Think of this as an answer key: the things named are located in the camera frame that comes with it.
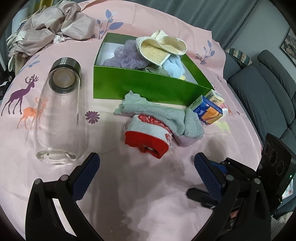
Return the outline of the clear glass bottle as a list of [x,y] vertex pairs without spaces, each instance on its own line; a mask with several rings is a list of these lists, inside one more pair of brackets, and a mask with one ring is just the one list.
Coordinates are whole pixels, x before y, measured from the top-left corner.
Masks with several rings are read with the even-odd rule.
[[34,144],[38,160],[53,165],[76,161],[84,147],[80,121],[81,66],[73,58],[56,60],[45,81],[38,103]]

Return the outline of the crumpled beige cloth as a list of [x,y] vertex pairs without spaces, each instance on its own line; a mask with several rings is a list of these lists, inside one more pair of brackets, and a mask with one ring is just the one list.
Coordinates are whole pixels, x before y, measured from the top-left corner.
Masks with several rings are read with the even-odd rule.
[[54,6],[42,8],[24,20],[6,40],[8,70],[12,71],[18,58],[26,60],[33,56],[53,43],[56,36],[75,40],[90,39],[94,25],[94,19],[82,13],[79,4],[74,1],[60,1]]

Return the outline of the framed landscape painting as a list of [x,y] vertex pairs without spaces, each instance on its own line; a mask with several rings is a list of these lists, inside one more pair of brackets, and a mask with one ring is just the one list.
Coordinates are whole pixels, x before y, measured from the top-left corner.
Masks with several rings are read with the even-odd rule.
[[289,30],[280,48],[289,57],[292,63],[296,65],[296,38],[292,29]]

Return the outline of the grey blue sofa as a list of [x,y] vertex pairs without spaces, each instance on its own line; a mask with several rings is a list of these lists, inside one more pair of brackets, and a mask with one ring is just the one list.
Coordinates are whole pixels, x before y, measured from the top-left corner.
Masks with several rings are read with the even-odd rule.
[[[266,135],[270,133],[295,154],[295,83],[291,76],[267,50],[245,68],[228,53],[225,55],[223,77],[246,111],[262,142],[262,149]],[[275,219],[295,210],[295,188],[292,192],[272,214]]]

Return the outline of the blue plush toy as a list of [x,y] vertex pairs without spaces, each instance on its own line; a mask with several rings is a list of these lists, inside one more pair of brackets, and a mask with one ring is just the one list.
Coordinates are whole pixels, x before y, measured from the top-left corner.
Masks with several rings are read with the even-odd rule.
[[178,78],[181,80],[185,80],[186,77],[185,69],[183,67],[180,56],[171,55],[168,59],[163,63],[162,68],[168,73],[170,77]]

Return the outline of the striped throw pillow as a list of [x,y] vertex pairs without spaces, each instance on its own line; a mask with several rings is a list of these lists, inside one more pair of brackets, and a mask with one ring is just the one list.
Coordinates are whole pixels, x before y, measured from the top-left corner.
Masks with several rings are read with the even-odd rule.
[[252,64],[252,59],[238,49],[229,48],[226,49],[226,53],[228,53],[241,68],[245,68]]

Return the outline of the grey curtain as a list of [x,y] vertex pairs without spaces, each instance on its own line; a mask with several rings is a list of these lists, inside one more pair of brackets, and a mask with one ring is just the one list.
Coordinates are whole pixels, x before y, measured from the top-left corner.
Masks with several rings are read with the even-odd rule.
[[137,4],[157,9],[186,23],[212,32],[223,49],[231,47],[260,1],[252,0],[150,0]]

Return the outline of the green fuzzy cloth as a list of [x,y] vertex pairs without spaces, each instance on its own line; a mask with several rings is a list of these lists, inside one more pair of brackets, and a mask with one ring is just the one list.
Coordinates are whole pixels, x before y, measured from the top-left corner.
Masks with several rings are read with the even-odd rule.
[[160,75],[165,75],[165,76],[170,76],[170,74],[164,68],[160,68],[160,67],[155,66],[155,65],[149,65],[149,66],[143,68],[142,71],[149,72],[149,73],[160,74]]

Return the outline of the green cardboard box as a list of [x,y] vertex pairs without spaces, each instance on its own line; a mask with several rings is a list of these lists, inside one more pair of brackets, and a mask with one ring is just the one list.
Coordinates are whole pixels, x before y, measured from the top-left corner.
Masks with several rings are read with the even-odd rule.
[[181,80],[157,73],[104,66],[114,50],[134,36],[108,33],[97,53],[93,68],[93,97],[95,99],[124,99],[132,91],[148,101],[189,106],[199,96],[207,94],[213,86],[195,65],[184,55],[181,57],[185,79]]

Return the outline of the pink white small package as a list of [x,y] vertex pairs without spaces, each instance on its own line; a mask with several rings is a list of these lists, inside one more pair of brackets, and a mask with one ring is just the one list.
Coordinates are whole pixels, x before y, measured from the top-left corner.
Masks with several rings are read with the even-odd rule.
[[225,117],[225,116],[227,116],[227,114],[229,114],[229,109],[225,103],[221,104],[219,107],[222,109],[222,116],[223,117]]

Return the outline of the cream tissue pack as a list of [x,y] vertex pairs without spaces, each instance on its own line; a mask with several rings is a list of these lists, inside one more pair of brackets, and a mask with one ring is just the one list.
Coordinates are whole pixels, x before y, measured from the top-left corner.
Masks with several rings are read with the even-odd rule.
[[213,102],[215,105],[220,106],[224,104],[225,100],[223,96],[215,90],[210,90],[204,95],[209,101]]

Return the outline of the pink patterned tablecloth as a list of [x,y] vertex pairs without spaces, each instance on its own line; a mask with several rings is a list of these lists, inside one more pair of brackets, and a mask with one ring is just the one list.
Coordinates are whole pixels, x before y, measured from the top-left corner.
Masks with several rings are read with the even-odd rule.
[[102,39],[66,41],[51,45],[33,58],[33,66],[13,80],[12,94],[26,86],[32,75],[35,87],[23,99],[23,108],[36,106],[53,62],[72,57],[82,67],[83,101],[79,115],[86,128],[86,154],[96,152],[101,166],[85,196],[78,202],[89,222],[105,240],[191,240],[211,211],[189,200],[186,191],[202,186],[193,159],[203,152],[210,160],[227,157],[256,169],[261,158],[259,138],[223,77],[226,55],[209,31],[193,27],[156,9],[128,1],[85,1],[88,16],[106,23],[105,12],[122,22],[119,34],[149,36],[164,30],[187,44],[188,56],[225,99],[230,113],[205,126],[204,137],[182,148],[172,144],[157,159],[124,143],[126,117],[114,115],[119,100],[93,98],[93,64]]

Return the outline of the blue orange small carton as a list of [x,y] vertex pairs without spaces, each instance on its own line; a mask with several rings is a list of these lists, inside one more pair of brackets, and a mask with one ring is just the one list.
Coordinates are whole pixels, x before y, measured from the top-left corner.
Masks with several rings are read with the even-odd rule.
[[211,125],[223,116],[222,108],[202,95],[199,96],[189,108],[196,113],[199,120],[206,125]]

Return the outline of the red and white sock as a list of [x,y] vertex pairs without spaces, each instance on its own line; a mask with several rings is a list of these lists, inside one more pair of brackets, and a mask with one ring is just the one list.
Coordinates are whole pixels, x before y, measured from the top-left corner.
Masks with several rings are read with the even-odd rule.
[[125,144],[160,159],[171,146],[171,130],[157,118],[136,114],[125,129]]

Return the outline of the purple mesh bath pouf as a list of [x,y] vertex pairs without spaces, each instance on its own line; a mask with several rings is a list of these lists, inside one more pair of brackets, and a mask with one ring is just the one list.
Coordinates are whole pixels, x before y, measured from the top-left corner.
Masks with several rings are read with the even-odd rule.
[[146,60],[137,50],[135,40],[126,40],[124,45],[114,50],[114,56],[106,59],[103,66],[142,70],[153,64]]

